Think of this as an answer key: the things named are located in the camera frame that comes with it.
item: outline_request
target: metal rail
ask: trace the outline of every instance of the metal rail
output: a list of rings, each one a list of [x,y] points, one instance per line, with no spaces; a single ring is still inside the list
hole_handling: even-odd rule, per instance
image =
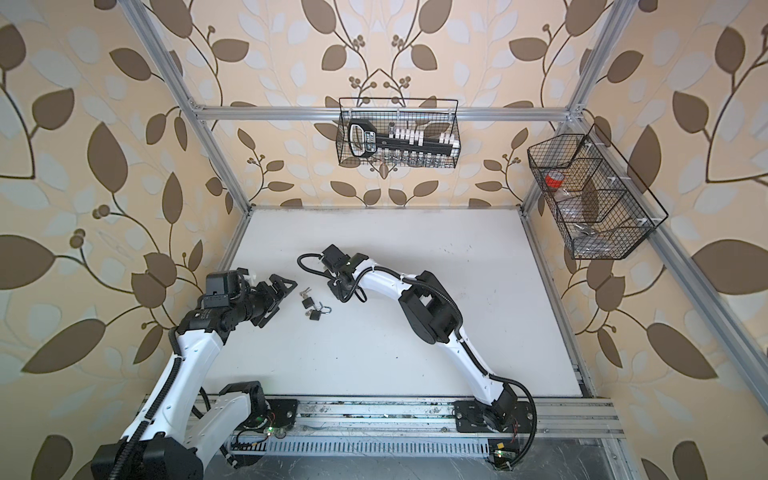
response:
[[[418,111],[444,113],[441,108],[419,108]],[[324,107],[196,107],[194,113],[201,120],[236,121],[332,121],[339,119],[338,108]],[[565,121],[565,108],[474,108],[462,107],[456,112],[460,121]]]
[[[140,0],[120,0],[120,6],[123,8],[128,23],[131,24],[139,40],[147,49],[147,53],[160,72],[160,76],[165,80],[170,94],[174,97],[174,101],[176,101],[176,104],[181,109],[181,113],[187,119],[187,124],[195,137],[202,143],[211,164],[221,176],[221,180],[229,193],[232,194],[234,204],[241,211],[247,212],[250,210],[248,197],[246,197],[245,192],[240,187],[240,182],[237,181],[227,159],[216,143],[214,134],[193,110],[192,96],[189,94],[186,85],[184,85],[184,80],[176,69],[174,61],[170,58],[170,54],[163,46],[163,42],[157,36],[157,32],[154,30],[147,15],[146,8],[144,8],[144,4]]]

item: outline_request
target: wire basket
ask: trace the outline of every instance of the wire basket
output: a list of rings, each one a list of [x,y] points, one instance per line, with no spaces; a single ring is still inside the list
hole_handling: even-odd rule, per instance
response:
[[[531,172],[574,260],[621,260],[668,217],[621,152],[631,174],[608,163],[598,147],[607,138],[598,133],[593,126],[586,135],[562,134],[528,149]],[[663,214],[641,205],[627,186],[633,181]]]
[[[443,98],[340,98],[339,165],[455,168],[457,109],[458,100]]]

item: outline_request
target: white table surface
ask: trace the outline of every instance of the white table surface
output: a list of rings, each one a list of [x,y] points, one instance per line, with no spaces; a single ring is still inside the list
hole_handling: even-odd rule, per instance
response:
[[[331,243],[403,273],[433,272],[475,348],[534,396],[581,396],[516,210],[257,210],[232,268],[299,286],[263,328],[241,323],[205,388],[260,380],[267,395],[470,396],[439,347],[421,341],[400,305],[375,292],[342,304],[296,258]],[[315,259],[307,265],[319,268]],[[333,312],[312,321],[299,291]]]

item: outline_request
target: wall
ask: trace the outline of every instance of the wall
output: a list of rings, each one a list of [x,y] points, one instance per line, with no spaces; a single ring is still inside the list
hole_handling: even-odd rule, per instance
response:
[[[240,219],[113,4],[0,3],[5,478],[89,478]]]
[[[638,11],[586,115],[652,184],[672,231],[763,351],[767,36],[765,2],[686,0]]]
[[[768,8],[639,6],[587,117],[651,184],[673,232],[764,348]],[[645,475],[761,478],[768,418],[652,247],[577,262],[548,208],[531,218],[597,393],[614,400]]]
[[[276,107],[337,107],[338,98],[349,96],[436,96],[472,107],[563,107],[610,8],[605,0],[576,2],[568,9],[560,0],[145,4],[198,103]],[[370,166],[337,165],[335,148],[326,140],[335,138],[331,123],[218,121],[210,126],[248,197],[256,195],[256,205],[293,207],[394,206],[406,200],[417,207],[517,204],[531,176],[525,156],[520,164],[512,163],[514,156],[554,131],[546,122],[467,123],[461,126],[458,171],[397,167],[377,173]],[[500,173],[507,170],[503,155],[510,154],[511,142],[523,129],[527,136],[518,137],[523,143],[516,143],[509,159],[507,188]],[[263,165],[239,130],[264,155]],[[248,164],[249,157],[256,163]],[[284,168],[266,168],[276,161]],[[268,172],[267,188],[258,191],[262,170]],[[273,181],[280,183],[269,187]],[[215,183],[213,193],[218,191]],[[359,199],[346,196],[353,190],[344,184],[352,185]],[[368,201],[366,191],[373,192]],[[423,195],[409,200],[414,194]]]

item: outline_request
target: black wire basket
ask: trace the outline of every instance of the black wire basket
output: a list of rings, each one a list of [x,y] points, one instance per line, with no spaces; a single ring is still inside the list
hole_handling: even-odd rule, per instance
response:
[[[458,100],[443,98],[340,98],[339,165],[455,168],[457,109]]]
[[[595,128],[531,146],[528,163],[574,260],[621,260],[669,214],[618,149],[627,173],[609,164],[599,146],[610,147],[610,141]],[[641,205],[628,182],[663,213]]]

